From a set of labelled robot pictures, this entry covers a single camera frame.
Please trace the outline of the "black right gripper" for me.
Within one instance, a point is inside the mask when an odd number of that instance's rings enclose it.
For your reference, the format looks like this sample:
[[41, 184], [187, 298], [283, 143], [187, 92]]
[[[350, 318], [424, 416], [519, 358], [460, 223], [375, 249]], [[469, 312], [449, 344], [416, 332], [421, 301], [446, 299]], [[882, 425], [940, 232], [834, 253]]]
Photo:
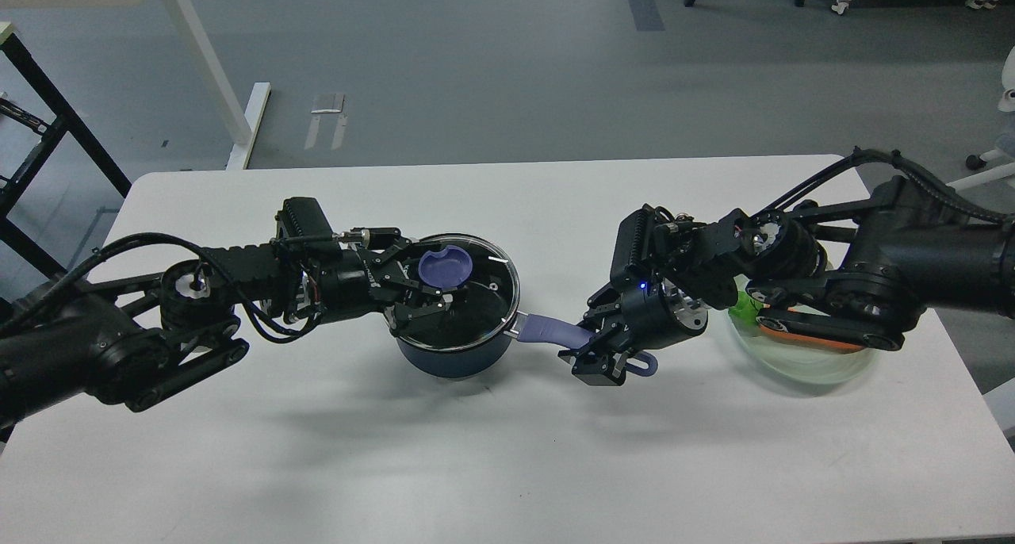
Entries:
[[564, 349], [558, 358], [590, 386], [620, 386], [630, 375], [648, 377], [648, 353], [697, 337], [706, 331], [706, 307], [692, 307], [677, 288], [663, 284], [606, 284], [587, 300], [586, 330], [616, 328], [611, 345]]

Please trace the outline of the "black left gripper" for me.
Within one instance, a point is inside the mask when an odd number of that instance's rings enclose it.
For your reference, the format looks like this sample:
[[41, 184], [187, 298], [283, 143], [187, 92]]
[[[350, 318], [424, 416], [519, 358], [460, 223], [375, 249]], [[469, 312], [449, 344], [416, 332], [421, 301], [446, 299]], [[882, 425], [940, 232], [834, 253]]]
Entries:
[[454, 295], [410, 292], [396, 302], [396, 290], [384, 283], [388, 266], [416, 244], [396, 227], [352, 228], [341, 232], [350, 251], [316, 254], [307, 259], [316, 281], [319, 323], [358, 319], [384, 312], [392, 333], [420, 333], [437, 328], [452, 312]]

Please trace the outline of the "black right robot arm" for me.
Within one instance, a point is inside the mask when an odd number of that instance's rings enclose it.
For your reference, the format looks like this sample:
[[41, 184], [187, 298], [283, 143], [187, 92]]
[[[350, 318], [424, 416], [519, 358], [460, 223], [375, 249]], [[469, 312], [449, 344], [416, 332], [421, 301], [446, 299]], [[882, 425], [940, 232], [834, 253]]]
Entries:
[[928, 307], [1013, 316], [1013, 215], [961, 197], [899, 151], [855, 149], [748, 215], [713, 223], [642, 205], [619, 224], [609, 281], [559, 356], [588, 385], [703, 334], [738, 302], [761, 327], [898, 351]]

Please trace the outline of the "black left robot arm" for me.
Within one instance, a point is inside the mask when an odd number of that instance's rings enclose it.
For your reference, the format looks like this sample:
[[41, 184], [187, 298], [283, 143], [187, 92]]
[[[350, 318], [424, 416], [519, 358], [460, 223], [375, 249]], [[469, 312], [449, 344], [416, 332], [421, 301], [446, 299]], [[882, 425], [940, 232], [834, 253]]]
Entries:
[[2, 323], [2, 430], [87, 393], [142, 412], [249, 352], [373, 312], [394, 335], [432, 328], [452, 290], [413, 279], [398, 228], [334, 232], [315, 198], [286, 198], [268, 243], [200, 247], [142, 232], [105, 245], [11, 307]]

